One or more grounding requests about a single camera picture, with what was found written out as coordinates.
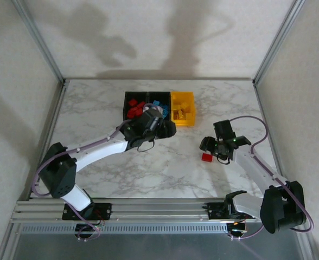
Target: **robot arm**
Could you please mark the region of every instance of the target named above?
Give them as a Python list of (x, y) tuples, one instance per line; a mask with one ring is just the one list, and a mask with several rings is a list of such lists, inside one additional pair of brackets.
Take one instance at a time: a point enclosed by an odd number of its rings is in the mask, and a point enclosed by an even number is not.
[(224, 217), (234, 218), (238, 213), (258, 218), (270, 233), (280, 229), (293, 228), (305, 223), (306, 216), (295, 201), (284, 191), (282, 183), (290, 189), (304, 206), (302, 186), (297, 182), (289, 182), (279, 175), (252, 149), (250, 141), (244, 137), (236, 137), (229, 120), (214, 124), (217, 139), (209, 136), (202, 140), (200, 149), (209, 151), (218, 161), (229, 164), (230, 160), (241, 166), (247, 175), (260, 188), (263, 198), (237, 191), (226, 196), (222, 209)]
[(111, 138), (105, 136), (78, 145), (63, 146), (60, 142), (53, 144), (42, 164), (57, 154), (65, 154), (44, 167), (39, 176), (53, 198), (63, 199), (86, 218), (93, 211), (93, 201), (86, 191), (75, 184), (77, 172), (111, 154), (140, 147), (145, 141), (169, 138), (175, 133), (173, 122), (164, 121), (158, 110), (148, 109), (140, 118), (124, 123)]

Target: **yellow bin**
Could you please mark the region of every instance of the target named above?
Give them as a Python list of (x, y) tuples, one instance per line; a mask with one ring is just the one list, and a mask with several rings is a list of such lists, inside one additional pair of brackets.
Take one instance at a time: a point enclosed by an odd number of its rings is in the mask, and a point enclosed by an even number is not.
[(171, 120), (176, 126), (194, 126), (196, 108), (193, 92), (171, 92)]

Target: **red lego brick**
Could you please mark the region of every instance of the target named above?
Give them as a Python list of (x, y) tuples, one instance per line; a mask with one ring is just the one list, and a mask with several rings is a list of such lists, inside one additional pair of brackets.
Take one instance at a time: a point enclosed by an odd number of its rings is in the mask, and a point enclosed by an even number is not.
[(143, 108), (145, 106), (145, 101), (143, 102), (140, 102), (138, 105), (137, 105), (137, 108)]
[(127, 112), (127, 118), (133, 119), (135, 116), (136, 116), (136, 112), (135, 111), (129, 110)]
[(138, 101), (136, 101), (135, 99), (131, 99), (130, 101), (128, 101), (128, 104), (131, 106), (131, 107), (134, 107), (138, 104)]
[(202, 161), (208, 161), (209, 163), (211, 163), (213, 161), (213, 156), (211, 154), (208, 154), (208, 153), (203, 153), (202, 154)]
[(138, 110), (136, 111), (136, 116), (141, 116), (142, 114), (143, 114), (143, 109), (138, 108)]

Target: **marble surface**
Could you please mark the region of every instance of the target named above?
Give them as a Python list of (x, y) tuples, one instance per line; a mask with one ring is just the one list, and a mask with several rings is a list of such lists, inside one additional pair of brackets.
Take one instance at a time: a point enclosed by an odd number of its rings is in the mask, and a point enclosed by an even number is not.
[[(194, 127), (177, 127), (174, 137), (155, 147), (115, 154), (76, 174), (91, 197), (205, 198), (246, 190), (261, 196), (255, 183), (235, 163), (201, 161), (203, 137), (215, 136), (213, 123), (240, 115), (261, 116), (251, 81), (72, 80), (64, 97), (51, 143), (76, 144), (102, 137), (122, 122), (125, 91), (192, 91), (197, 110)], [(262, 138), (261, 123), (233, 121), (237, 135)], [(268, 141), (256, 149), (275, 168)]]

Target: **floor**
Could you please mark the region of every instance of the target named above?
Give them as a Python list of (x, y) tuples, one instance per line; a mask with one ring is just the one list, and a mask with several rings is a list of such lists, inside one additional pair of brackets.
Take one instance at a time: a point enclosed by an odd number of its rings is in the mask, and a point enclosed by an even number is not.
[[(91, 197), (204, 198), (246, 190), (261, 196), (244, 170), (232, 163), (201, 161), (205, 136), (213, 123), (240, 115), (260, 116), (251, 81), (72, 80), (63, 100), (51, 143), (78, 144), (102, 137), (122, 122), (125, 91), (192, 91), (197, 109), (194, 127), (177, 127), (174, 137), (158, 140), (145, 153), (135, 149), (97, 161), (76, 175)], [(252, 119), (232, 123), (237, 135), (255, 142), (265, 133)], [(257, 150), (275, 168), (268, 142)], [(39, 184), (45, 191), (43, 183)]]

